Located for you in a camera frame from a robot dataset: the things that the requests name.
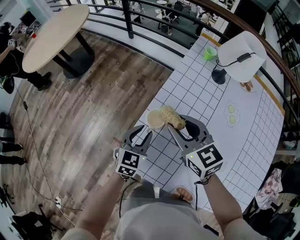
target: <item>black table leg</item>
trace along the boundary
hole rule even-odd
[[[55,56],[53,58],[53,61],[55,61],[58,65],[60,65],[63,69],[67,70],[70,74],[72,74],[74,77],[80,76],[80,74],[73,69],[70,65],[68,65],[63,59],[61,59],[59,56]]]
[[[78,32],[76,34],[76,38],[78,39],[78,41],[80,42],[80,44],[83,46],[83,48],[86,50],[86,52],[89,55],[94,55],[94,51],[93,49],[88,45],[88,43],[85,41],[85,39],[83,38],[83,36],[80,34],[80,32]]]
[[[67,61],[72,61],[72,58],[64,51],[64,50],[61,50],[60,51],[60,55]]]

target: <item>railing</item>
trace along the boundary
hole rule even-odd
[[[50,1],[48,3],[53,3],[53,2],[58,2],[61,0],[56,0],[56,1]],[[131,14],[135,14],[135,15],[139,15],[141,17],[144,18],[148,18],[150,20],[154,20],[158,23],[161,24],[165,24],[169,27],[172,27],[173,29],[180,31],[181,33],[185,34],[186,36],[189,36],[191,39],[193,39],[193,41],[195,42],[198,37],[195,35],[195,33],[190,32],[186,29],[181,28],[178,25],[175,25],[171,22],[166,22],[164,20],[149,16],[147,14],[144,13],[140,13],[140,12],[136,12],[133,11],[129,8],[129,1],[128,0],[121,0],[122,2],[122,6],[123,7],[117,7],[117,6],[107,6],[107,5],[97,5],[97,4],[88,4],[89,7],[95,7],[95,8],[110,8],[110,9],[114,9],[114,10],[118,10],[118,11],[123,11],[124,14],[124,18],[122,17],[117,17],[117,16],[112,16],[112,15],[106,15],[106,14],[102,14],[100,12],[90,12],[91,15],[98,15],[98,16],[102,16],[102,17],[107,17],[107,18],[111,18],[111,19],[115,19],[121,22],[125,22],[126,23],[126,27],[123,26],[119,26],[110,22],[105,22],[105,21],[101,21],[101,20],[97,20],[97,19],[91,19],[88,18],[89,21],[93,21],[93,22],[97,22],[97,23],[101,23],[101,24],[106,24],[121,30],[125,30],[128,32],[128,37],[129,38],[134,38],[134,35],[140,36],[142,38],[145,38],[151,42],[154,42],[162,47],[164,47],[165,49],[168,49],[169,51],[184,57],[184,55],[180,52],[178,52],[177,50],[160,43],[159,41],[152,39],[150,37],[147,37],[137,31],[133,30],[133,26],[132,25],[136,25],[138,27],[147,29],[149,31],[155,32],[156,34],[159,34],[187,49],[190,48],[190,42],[186,43],[181,41],[180,39],[176,39],[173,37],[168,36],[167,34],[164,34],[160,31],[158,31],[157,29],[151,28],[149,26],[147,26],[146,24],[139,24],[136,23],[134,21],[131,20]],[[135,2],[141,3],[141,4],[145,4],[145,5],[150,5],[159,9],[164,9],[164,10],[169,10],[171,12],[173,12],[175,15],[180,16],[180,17],[184,17],[188,20],[191,20],[197,24],[199,24],[200,26],[203,26],[204,28],[206,28],[207,30],[209,30],[210,32],[214,33],[215,35],[219,36],[220,39],[223,42],[226,42],[227,40],[229,40],[229,38],[227,36],[225,36],[223,33],[217,31],[216,29],[214,29],[213,27],[201,22],[200,20],[196,19],[195,17],[191,17],[188,14],[185,14],[181,11],[177,11],[173,8],[169,8],[169,7],[165,7],[163,5],[157,4],[155,2],[150,2],[147,0],[135,0]],[[294,78],[290,68],[286,65],[286,63],[282,60],[282,58],[277,54],[277,52],[272,48],[272,46],[266,41],[264,40],[252,27],[250,27],[246,22],[244,22],[243,20],[241,20],[239,17],[237,17],[236,15],[234,15],[233,13],[231,13],[230,11],[222,8],[221,6],[215,4],[212,1],[209,0],[190,0],[191,3],[194,3],[198,6],[204,7],[206,10],[209,10],[210,12],[213,12],[214,14],[216,14],[219,17],[222,17],[223,19],[225,19],[226,21],[233,23],[239,27],[241,27],[243,30],[249,31],[252,34],[254,34],[263,44],[263,46],[266,49],[267,55],[270,57],[270,59],[276,64],[276,66],[279,68],[279,70],[282,72],[282,74],[285,76],[285,83],[286,85],[289,86],[289,88],[291,89],[292,93],[296,96],[296,98],[300,99],[300,87],[299,84],[297,83],[296,79]],[[51,8],[60,8],[60,7],[67,7],[72,5],[70,3],[69,0],[67,0],[67,5],[52,5],[50,6]],[[272,79],[272,77],[267,73],[267,71],[265,69],[263,69],[262,67],[260,68],[261,73],[270,81],[270,83],[274,86],[274,88],[276,89],[276,91],[280,94],[281,98],[284,101],[284,108],[286,111],[289,112],[289,115],[292,118],[292,123],[293,125],[291,126],[290,123],[286,122],[286,125],[290,128],[294,127],[297,129],[300,129],[300,122],[298,120],[298,115],[295,113],[293,107],[292,107],[292,102],[289,101],[284,92],[278,87],[278,85],[276,84],[276,82]]]
[[[300,44],[300,38],[298,37],[297,32],[300,32],[297,25],[293,25],[286,15],[284,14],[283,10],[275,4],[270,11],[270,14],[274,21],[274,27],[276,28],[277,35],[278,35],[278,43],[281,49],[282,58],[285,63],[290,68],[292,74],[294,75],[298,85],[300,83],[299,79],[299,72],[298,66],[300,64],[299,53],[297,47]],[[300,117],[300,102],[297,95],[294,93],[293,89],[287,84],[288,81],[285,81],[284,84],[284,93],[287,99],[290,101],[290,105],[293,107],[297,118]],[[282,140],[298,140],[299,137],[299,129],[296,127],[294,128],[294,120],[290,111],[287,111],[285,116],[286,122],[288,123],[288,127],[284,130],[294,131],[296,136],[285,137],[283,136]]]

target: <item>beige tabletop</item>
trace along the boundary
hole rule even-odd
[[[87,5],[76,4],[50,18],[28,44],[22,62],[23,70],[32,73],[51,61],[80,30],[89,12]]]

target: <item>wooden floor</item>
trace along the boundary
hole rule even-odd
[[[106,182],[113,171],[112,143],[121,139],[144,112],[171,71],[142,54],[97,35],[83,33],[96,58],[90,70],[78,79],[66,79],[54,62],[40,72],[51,71],[52,86],[38,92],[24,80],[19,91],[26,100],[37,150],[51,186],[62,204],[80,209],[90,192]],[[65,48],[70,53],[79,46],[74,39]],[[24,151],[34,187],[45,197],[51,193],[38,161],[28,118],[16,95],[10,111],[16,142]],[[15,196],[15,212],[36,211],[43,204],[46,213],[54,211],[52,221],[69,229],[71,224],[54,203],[43,199],[31,187],[25,165],[2,165],[1,182]],[[76,222],[79,212],[63,210]],[[104,238],[111,239],[117,215],[107,226]]]

